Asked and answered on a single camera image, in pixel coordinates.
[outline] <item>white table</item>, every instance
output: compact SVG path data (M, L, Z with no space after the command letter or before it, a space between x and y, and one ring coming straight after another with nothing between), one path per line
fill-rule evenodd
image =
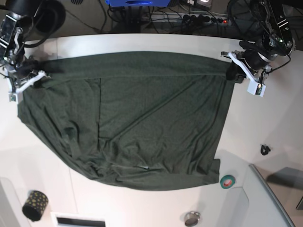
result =
M156 51L206 56L222 61L221 51L241 50L237 40L160 34L116 34L64 37L27 50L41 60L85 55ZM275 172L302 163L303 53L270 75L264 98L246 92L248 81L237 84L216 153L222 161L220 177L232 174L236 186L245 184L249 163ZM279 59L277 66L287 59ZM200 227L215 227L228 190L219 184L171 192L142 192L90 181L70 170L17 118L8 103L7 84L0 80L0 177L11 180L20 203L28 190L41 190L50 199L42 220L32 227L52 227L50 211L104 218L107 227L183 226L184 214L200 211ZM260 154L260 145L273 148Z

